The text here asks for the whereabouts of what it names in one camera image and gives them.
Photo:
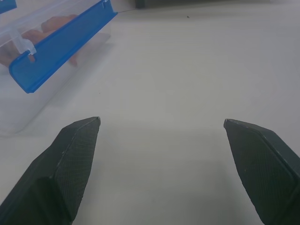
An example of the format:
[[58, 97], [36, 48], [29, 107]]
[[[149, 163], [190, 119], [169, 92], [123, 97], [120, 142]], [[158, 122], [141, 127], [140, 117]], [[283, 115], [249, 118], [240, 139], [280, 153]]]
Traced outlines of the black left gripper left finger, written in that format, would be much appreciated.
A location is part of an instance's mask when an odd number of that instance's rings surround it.
[[0, 205], [0, 225], [72, 225], [83, 199], [101, 120], [64, 127]]

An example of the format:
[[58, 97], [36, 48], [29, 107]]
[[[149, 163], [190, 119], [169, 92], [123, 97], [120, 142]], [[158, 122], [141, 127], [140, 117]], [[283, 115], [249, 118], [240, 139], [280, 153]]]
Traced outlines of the blue container latch flap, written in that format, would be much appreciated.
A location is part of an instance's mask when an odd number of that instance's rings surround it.
[[15, 0], [0, 0], [0, 14], [17, 8]]
[[33, 93], [115, 16], [111, 0], [100, 0], [9, 65], [14, 81]]

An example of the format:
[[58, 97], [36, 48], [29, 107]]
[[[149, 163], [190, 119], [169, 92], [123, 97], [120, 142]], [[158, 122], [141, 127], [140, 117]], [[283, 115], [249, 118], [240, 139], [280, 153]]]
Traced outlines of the clear plastic container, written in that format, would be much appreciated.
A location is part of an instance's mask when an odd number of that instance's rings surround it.
[[110, 38], [111, 0], [0, 0], [0, 136], [24, 129]]

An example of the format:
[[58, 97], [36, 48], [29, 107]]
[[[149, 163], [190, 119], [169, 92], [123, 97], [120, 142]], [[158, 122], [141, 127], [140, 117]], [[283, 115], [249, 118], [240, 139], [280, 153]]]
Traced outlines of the orange items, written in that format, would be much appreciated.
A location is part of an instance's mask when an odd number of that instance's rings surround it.
[[[35, 45], [76, 17], [77, 15], [54, 16], [43, 22], [40, 29], [27, 29], [22, 33], [22, 38], [31, 41]], [[4, 40], [3, 32], [6, 31], [6, 27], [0, 26], [0, 74], [6, 73], [10, 63], [20, 55], [11, 38]]]

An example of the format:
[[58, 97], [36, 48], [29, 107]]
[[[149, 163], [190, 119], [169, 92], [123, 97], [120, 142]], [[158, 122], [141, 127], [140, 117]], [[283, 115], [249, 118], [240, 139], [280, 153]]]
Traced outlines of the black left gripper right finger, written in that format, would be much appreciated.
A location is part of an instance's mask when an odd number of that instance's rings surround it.
[[235, 166], [264, 225], [300, 225], [300, 157], [273, 131], [226, 119]]

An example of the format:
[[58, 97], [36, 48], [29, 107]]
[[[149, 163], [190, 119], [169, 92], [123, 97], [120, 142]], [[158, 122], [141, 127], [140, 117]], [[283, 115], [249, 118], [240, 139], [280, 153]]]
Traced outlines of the dark object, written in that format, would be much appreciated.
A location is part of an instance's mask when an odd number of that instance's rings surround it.
[[136, 9], [159, 8], [167, 6], [216, 5], [230, 3], [271, 3], [275, 0], [132, 0]]

